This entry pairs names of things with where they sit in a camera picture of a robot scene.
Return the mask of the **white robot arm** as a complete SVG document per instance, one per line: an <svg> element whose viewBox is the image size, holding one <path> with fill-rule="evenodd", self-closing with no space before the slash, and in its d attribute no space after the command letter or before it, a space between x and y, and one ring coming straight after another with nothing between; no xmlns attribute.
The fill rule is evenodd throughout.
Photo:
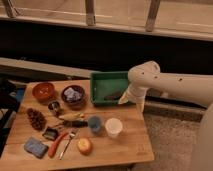
<svg viewBox="0 0 213 171"><path fill-rule="evenodd" d="M189 171L213 171L213 75L162 73L155 61L128 71L129 85L119 104L133 102L144 110L146 92L153 88L189 101L207 110L201 120Z"/></svg>

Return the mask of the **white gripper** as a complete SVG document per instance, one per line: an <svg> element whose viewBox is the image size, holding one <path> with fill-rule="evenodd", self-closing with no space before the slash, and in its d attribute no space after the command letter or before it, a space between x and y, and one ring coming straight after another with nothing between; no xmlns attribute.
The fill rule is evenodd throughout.
<svg viewBox="0 0 213 171"><path fill-rule="evenodd" d="M147 89L143 87L137 87L130 85L127 88L127 91L123 93L123 95L120 97L118 103L119 104L125 104L129 101L133 103L140 103L139 104L139 110L140 112L144 111L145 106L145 97L146 97Z"/></svg>

